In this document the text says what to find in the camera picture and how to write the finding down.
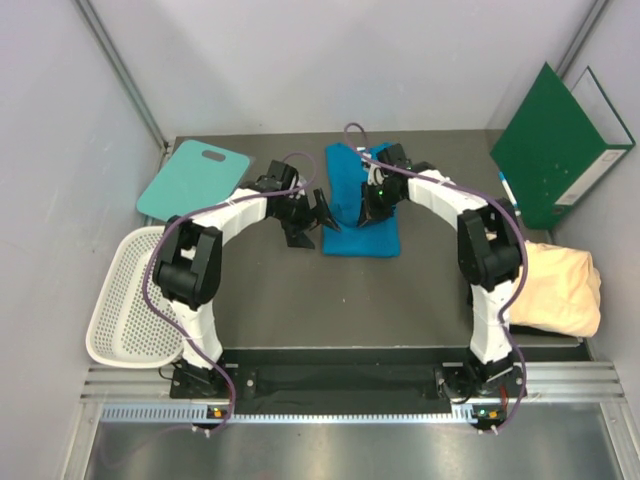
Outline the blue t shirt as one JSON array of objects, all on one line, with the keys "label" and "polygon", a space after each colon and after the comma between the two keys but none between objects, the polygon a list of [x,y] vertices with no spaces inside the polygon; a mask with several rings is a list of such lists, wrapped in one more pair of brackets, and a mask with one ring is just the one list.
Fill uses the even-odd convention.
[{"label": "blue t shirt", "polygon": [[401,253],[395,217],[372,226],[358,227],[361,184],[368,179],[361,158],[343,143],[325,149],[329,209],[340,231],[323,229],[323,253],[345,257],[392,258]]}]

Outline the cream t shirt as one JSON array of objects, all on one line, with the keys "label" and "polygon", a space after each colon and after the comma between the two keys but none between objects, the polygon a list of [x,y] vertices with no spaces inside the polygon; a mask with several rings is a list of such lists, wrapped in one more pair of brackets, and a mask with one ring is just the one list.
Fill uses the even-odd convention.
[{"label": "cream t shirt", "polygon": [[590,338],[601,322],[601,277],[592,254],[557,245],[525,243],[528,275],[509,308],[511,323]]}]

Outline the black t shirt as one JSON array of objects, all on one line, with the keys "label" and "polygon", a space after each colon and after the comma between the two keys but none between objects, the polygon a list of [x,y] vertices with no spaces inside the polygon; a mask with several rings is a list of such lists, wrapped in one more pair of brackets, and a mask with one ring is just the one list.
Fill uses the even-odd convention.
[{"label": "black t shirt", "polygon": [[531,326],[524,326],[524,325],[511,324],[510,332],[514,335],[526,335],[526,336],[539,337],[539,338],[545,338],[545,339],[558,339],[565,342],[569,342],[569,341],[578,342],[578,343],[581,342],[580,337],[575,337],[575,336],[566,335],[566,334],[553,332],[553,331],[546,331],[546,330],[534,328]]}]

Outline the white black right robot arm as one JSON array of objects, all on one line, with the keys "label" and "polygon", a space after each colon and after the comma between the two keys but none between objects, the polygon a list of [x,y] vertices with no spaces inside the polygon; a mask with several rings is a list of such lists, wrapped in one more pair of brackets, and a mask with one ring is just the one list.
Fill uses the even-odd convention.
[{"label": "white black right robot arm", "polygon": [[462,378],[443,378],[443,391],[464,399],[492,394],[513,370],[509,302],[525,253],[513,210],[507,201],[489,201],[456,185],[427,162],[414,164],[399,144],[377,154],[364,147],[355,153],[367,172],[360,227],[391,218],[397,204],[409,201],[454,229],[458,267],[469,284],[473,330]]}]

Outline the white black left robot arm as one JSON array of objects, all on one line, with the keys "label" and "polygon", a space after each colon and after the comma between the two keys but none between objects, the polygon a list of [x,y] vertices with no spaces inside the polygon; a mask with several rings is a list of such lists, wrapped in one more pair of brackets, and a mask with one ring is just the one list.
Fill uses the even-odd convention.
[{"label": "white black left robot arm", "polygon": [[213,308],[224,246],[268,218],[280,222],[291,248],[313,248],[307,233],[318,226],[338,230],[323,190],[308,192],[308,185],[295,167],[274,160],[266,174],[240,184],[218,204],[168,220],[143,283],[160,289],[174,313],[168,322],[182,337],[182,353],[172,363],[171,398],[208,399],[234,391],[218,363],[223,346]]}]

